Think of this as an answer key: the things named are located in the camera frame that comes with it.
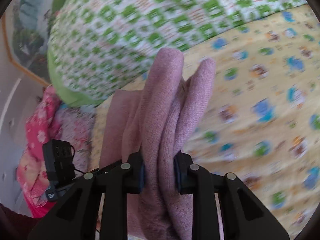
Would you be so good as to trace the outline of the pink floral blanket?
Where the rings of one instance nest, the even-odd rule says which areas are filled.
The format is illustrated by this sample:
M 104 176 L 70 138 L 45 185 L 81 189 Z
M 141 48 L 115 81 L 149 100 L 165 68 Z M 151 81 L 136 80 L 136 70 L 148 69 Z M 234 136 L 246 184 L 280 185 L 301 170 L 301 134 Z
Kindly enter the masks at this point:
M 68 107 L 52 86 L 44 90 L 41 102 L 26 121 L 27 145 L 17 168 L 17 180 L 32 217 L 41 218 L 53 207 L 45 196 L 49 180 L 43 144 L 51 139 L 69 142 L 75 148 L 75 168 L 87 172 L 94 121 L 93 106 Z

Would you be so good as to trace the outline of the green white patterned quilt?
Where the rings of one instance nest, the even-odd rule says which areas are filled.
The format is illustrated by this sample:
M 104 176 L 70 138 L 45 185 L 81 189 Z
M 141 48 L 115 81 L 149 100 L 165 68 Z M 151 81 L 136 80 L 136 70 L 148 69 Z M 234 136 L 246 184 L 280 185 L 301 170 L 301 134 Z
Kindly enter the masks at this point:
M 61 100 L 97 105 L 148 71 L 163 47 L 185 51 L 306 0 L 65 0 L 48 41 Z

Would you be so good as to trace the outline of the mauve knit sweater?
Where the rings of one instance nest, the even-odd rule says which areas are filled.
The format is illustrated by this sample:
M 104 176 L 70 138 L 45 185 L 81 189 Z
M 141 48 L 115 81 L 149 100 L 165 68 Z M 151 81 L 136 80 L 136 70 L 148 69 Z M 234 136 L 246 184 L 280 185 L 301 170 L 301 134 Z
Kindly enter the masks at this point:
M 188 79 L 183 53 L 162 48 L 142 90 L 116 90 L 106 117 L 100 167 L 140 152 L 146 184 L 127 198 L 130 235 L 144 239 L 191 239 L 190 195 L 175 186 L 174 156 L 195 131 L 213 91 L 215 62 L 204 59 Z

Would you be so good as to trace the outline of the framed landscape picture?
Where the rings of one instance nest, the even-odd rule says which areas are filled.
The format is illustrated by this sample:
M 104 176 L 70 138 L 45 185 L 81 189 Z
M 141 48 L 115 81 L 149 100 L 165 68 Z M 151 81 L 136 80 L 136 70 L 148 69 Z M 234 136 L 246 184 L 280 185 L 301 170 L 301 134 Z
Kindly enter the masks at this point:
M 3 32 L 10 61 L 41 84 L 50 84 L 47 62 L 51 28 L 66 0 L 12 0 Z

